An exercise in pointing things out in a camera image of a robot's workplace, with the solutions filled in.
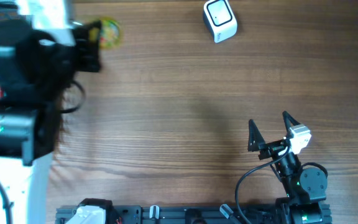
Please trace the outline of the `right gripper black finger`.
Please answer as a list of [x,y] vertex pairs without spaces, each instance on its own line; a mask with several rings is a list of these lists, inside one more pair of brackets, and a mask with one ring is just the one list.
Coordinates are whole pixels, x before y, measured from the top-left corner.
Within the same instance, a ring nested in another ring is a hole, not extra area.
[[247,150],[249,152],[260,151],[265,147],[265,140],[253,119],[249,120],[249,139]]
[[300,125],[300,123],[294,117],[292,117],[287,111],[284,111],[282,115],[285,124],[285,129],[287,131],[289,131],[292,126]]

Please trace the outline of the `yellow oil bottle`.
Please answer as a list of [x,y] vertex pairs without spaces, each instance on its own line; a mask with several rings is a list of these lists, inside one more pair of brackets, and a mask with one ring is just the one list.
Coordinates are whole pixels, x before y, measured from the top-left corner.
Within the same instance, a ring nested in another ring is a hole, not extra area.
[[98,43],[100,49],[112,49],[121,44],[122,30],[119,23],[110,17],[100,17],[93,21],[89,30],[89,40]]

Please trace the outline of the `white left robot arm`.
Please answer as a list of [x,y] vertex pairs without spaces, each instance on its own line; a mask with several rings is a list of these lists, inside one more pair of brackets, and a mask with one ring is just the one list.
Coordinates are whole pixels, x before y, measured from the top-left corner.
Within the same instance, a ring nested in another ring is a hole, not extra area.
[[71,1],[0,1],[0,223],[43,223],[62,96],[77,72],[98,72],[101,21],[75,20]]

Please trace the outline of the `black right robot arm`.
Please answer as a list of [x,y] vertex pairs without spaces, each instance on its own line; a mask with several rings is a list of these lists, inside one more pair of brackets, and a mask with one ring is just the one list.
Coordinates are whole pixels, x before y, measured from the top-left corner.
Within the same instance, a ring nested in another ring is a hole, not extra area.
[[311,131],[288,112],[283,112],[286,135],[266,142],[254,120],[249,120],[247,150],[258,152],[283,185],[285,198],[275,202],[274,217],[279,223],[332,223],[331,210],[325,204],[327,169],[315,162],[301,163],[298,155],[311,140]]

